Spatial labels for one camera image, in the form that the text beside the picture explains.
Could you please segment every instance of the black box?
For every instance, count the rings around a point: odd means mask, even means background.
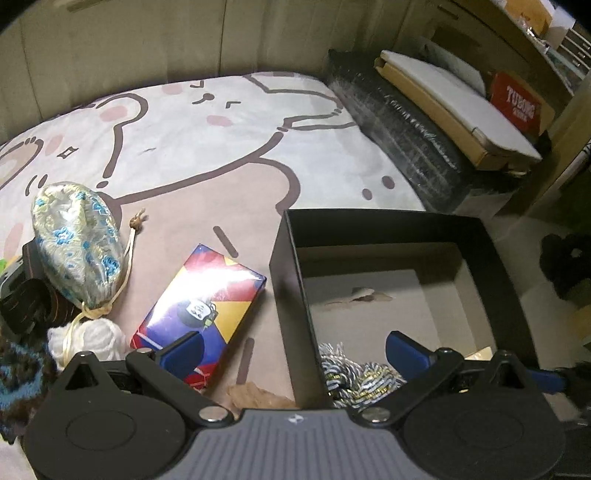
[[[464,345],[465,350],[471,343],[461,337],[471,335],[476,349],[489,345],[493,349],[513,351],[526,366],[538,367],[519,298],[479,219],[400,210],[286,210],[269,266],[291,383],[299,407],[332,407],[320,367],[319,331],[314,327],[312,310],[318,322],[322,318],[323,323],[317,323],[324,336],[320,341],[336,343],[343,335],[351,336],[349,346],[352,346],[355,339],[365,342],[366,337],[373,335],[379,339],[383,334],[381,344],[362,346],[356,356],[348,354],[354,361],[367,361],[359,358],[364,352],[370,356],[383,355],[390,330],[400,329],[409,336],[420,335],[421,325],[428,326],[418,318],[425,311],[426,302],[435,325],[431,330],[443,332],[439,337],[447,343],[426,345],[429,348],[449,346],[468,355],[471,352],[462,352],[454,343]],[[404,282],[401,287],[398,285],[400,288],[393,287],[394,294],[379,292],[380,299],[389,302],[387,306],[375,303],[371,307],[368,302],[347,304],[343,299],[334,298],[339,288],[367,287],[361,284],[367,279],[383,285],[389,278],[393,284],[400,283],[400,278],[410,279],[415,286],[420,283],[418,290],[423,293],[417,298],[421,300],[416,305],[405,300],[409,294],[416,294],[416,288]],[[326,286],[327,291],[319,295],[318,285]],[[311,305],[311,298],[318,303]],[[402,306],[404,311],[397,311],[396,305]],[[391,308],[391,320],[384,319],[384,312],[389,314],[388,308]],[[371,312],[381,312],[382,318],[372,323]],[[399,320],[407,328],[416,330],[415,334],[405,332]],[[347,325],[356,331],[348,333]],[[373,333],[360,335],[359,329],[363,332],[364,326]]]

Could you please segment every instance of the blue flower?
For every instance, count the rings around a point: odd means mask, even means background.
[[[96,210],[101,215],[107,214],[107,210],[99,203],[98,199],[92,199],[92,209]]]
[[[103,267],[105,268],[105,274],[107,275],[107,279],[112,277],[119,271],[119,262],[115,260],[113,257],[105,257],[102,260]]]
[[[74,233],[68,230],[68,227],[63,226],[59,230],[54,230],[53,235],[56,237],[58,245],[69,244],[70,240],[74,238]]]

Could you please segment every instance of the drawstring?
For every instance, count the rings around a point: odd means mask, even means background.
[[[81,309],[82,311],[67,326],[66,334],[64,337],[64,343],[63,343],[64,366],[66,366],[70,362],[70,360],[72,360],[72,357],[74,356],[74,352],[72,352],[72,344],[73,344],[72,336],[73,336],[75,327],[84,318],[96,320],[96,319],[99,319],[101,317],[108,315],[111,312],[111,309],[113,308],[113,304],[114,304],[115,300],[117,300],[117,297],[119,297],[121,292],[127,286],[127,282],[129,280],[129,274],[131,273],[131,261],[133,259],[133,254],[134,254],[135,235],[141,229],[142,221],[143,221],[142,215],[144,214],[144,212],[145,212],[145,209],[142,208],[139,211],[139,213],[137,213],[135,216],[133,216],[131,218],[131,220],[129,221],[129,227],[131,228],[131,230],[129,232],[129,240],[127,241],[127,247],[125,247],[125,253],[124,253],[124,257],[127,254],[129,254],[129,258],[127,260],[127,269],[125,271],[125,277],[123,279],[123,282],[121,283],[121,286],[119,287],[117,292],[115,292],[115,295],[113,295],[113,298],[110,299],[107,303],[105,303],[102,307],[98,307],[95,309],[88,308],[86,306],[86,304],[84,302],[82,302],[82,309]]]

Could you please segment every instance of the crumpled brown paper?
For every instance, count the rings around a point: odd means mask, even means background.
[[[246,382],[244,385],[231,385],[226,391],[234,406],[240,410],[243,408],[297,409],[293,400],[258,388],[253,382]]]

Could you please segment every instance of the white yarn ball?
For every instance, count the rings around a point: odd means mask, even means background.
[[[70,324],[50,328],[47,331],[49,351],[61,372],[64,364],[64,338]],[[72,332],[72,355],[90,350],[101,361],[123,360],[128,351],[125,335],[118,325],[109,319],[87,320],[74,327]]]

